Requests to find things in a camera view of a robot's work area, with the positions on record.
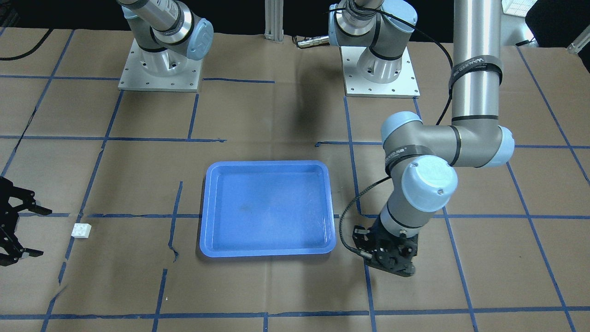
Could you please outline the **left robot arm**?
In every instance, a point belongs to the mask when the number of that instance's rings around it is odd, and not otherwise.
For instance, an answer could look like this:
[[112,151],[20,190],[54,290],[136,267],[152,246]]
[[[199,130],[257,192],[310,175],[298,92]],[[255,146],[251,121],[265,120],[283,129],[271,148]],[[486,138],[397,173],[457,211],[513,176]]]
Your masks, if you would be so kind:
[[[413,112],[396,112],[381,127],[386,178],[394,190],[375,223],[354,227],[354,247],[368,267],[410,277],[419,231],[455,192],[456,167],[496,167],[513,155],[514,139],[499,125],[499,0],[454,2],[454,53],[446,108],[451,124],[425,125]],[[342,0],[329,8],[329,40],[334,46],[365,47],[363,77],[395,80],[417,13],[404,0]]]

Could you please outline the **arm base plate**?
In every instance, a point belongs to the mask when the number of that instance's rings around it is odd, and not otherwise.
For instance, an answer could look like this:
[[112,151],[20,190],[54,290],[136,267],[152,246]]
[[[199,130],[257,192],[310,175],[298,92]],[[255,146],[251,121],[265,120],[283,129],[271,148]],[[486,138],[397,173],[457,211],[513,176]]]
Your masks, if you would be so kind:
[[367,47],[340,47],[346,96],[420,97],[409,51],[402,57],[385,60],[375,57]]
[[197,93],[202,63],[170,50],[147,52],[133,40],[118,88],[136,92]]

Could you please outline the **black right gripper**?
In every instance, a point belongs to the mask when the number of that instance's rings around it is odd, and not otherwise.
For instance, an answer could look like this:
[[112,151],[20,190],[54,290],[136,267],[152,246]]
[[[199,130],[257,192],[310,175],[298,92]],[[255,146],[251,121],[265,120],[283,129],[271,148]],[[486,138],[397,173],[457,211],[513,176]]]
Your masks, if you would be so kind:
[[[22,204],[11,206],[9,198],[20,199]],[[13,183],[4,177],[0,177],[0,247],[5,251],[0,254],[0,265],[3,267],[17,263],[19,260],[32,257],[37,258],[44,254],[44,251],[24,248],[15,235],[18,223],[18,213],[23,210],[48,216],[53,211],[37,204],[35,192],[20,187],[14,187]]]

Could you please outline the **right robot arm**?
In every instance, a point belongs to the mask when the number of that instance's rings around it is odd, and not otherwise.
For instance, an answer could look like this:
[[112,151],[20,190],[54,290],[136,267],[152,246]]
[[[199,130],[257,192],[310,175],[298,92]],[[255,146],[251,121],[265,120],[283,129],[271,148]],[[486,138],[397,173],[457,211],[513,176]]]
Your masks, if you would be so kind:
[[[213,25],[179,0],[120,0],[134,35],[118,88],[134,92],[197,92],[202,62],[212,46]],[[0,179],[1,265],[36,258],[43,251],[23,247],[15,234],[19,213],[52,213],[35,193]]]

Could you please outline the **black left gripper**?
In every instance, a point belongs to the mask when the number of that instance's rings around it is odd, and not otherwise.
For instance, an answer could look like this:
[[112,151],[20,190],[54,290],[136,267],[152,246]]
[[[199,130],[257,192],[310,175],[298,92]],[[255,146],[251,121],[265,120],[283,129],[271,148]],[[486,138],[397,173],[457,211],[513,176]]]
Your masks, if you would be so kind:
[[401,277],[415,274],[412,260],[418,252],[419,235],[408,238],[396,237],[388,232],[371,231],[369,239],[372,254],[369,267]]

